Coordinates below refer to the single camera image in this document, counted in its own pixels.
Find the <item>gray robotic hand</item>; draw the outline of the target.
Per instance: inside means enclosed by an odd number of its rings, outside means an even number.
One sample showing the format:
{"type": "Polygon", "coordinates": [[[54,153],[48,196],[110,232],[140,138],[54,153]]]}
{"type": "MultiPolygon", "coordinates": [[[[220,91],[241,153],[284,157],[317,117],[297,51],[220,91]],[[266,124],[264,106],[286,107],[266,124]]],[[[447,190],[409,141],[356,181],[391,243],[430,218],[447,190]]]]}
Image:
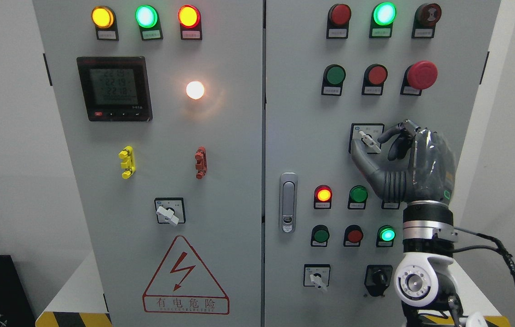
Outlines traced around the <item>gray robotic hand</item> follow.
{"type": "Polygon", "coordinates": [[[375,194],[384,202],[430,200],[449,205],[455,186],[457,164],[446,138],[405,119],[383,132],[376,141],[386,143],[396,136],[388,160],[403,159],[405,170],[384,170],[368,154],[361,137],[351,139],[351,159],[375,194]]]}

